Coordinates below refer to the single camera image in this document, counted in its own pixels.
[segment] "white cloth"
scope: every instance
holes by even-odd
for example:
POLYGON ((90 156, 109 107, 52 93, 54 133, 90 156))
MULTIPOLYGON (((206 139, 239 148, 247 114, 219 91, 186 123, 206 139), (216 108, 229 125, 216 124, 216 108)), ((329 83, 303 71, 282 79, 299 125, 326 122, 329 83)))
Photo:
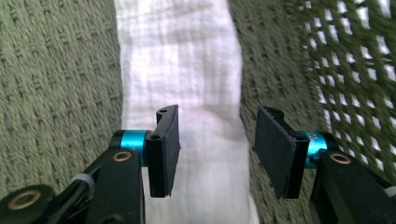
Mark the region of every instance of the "white cloth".
POLYGON ((115 0, 123 129, 156 127, 179 105, 172 197, 149 197, 156 223, 259 223, 249 194, 248 140, 239 117, 241 49, 226 0, 115 0))

